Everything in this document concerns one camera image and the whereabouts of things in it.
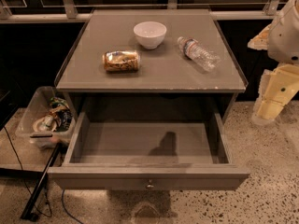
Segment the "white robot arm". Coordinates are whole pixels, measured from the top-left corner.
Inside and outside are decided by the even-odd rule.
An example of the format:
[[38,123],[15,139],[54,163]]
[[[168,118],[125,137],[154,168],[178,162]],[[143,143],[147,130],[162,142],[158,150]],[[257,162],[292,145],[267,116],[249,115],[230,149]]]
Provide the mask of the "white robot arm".
[[266,50],[278,62],[273,71],[263,71],[251,116],[255,124],[267,125],[299,92],[299,0],[289,0],[248,47]]

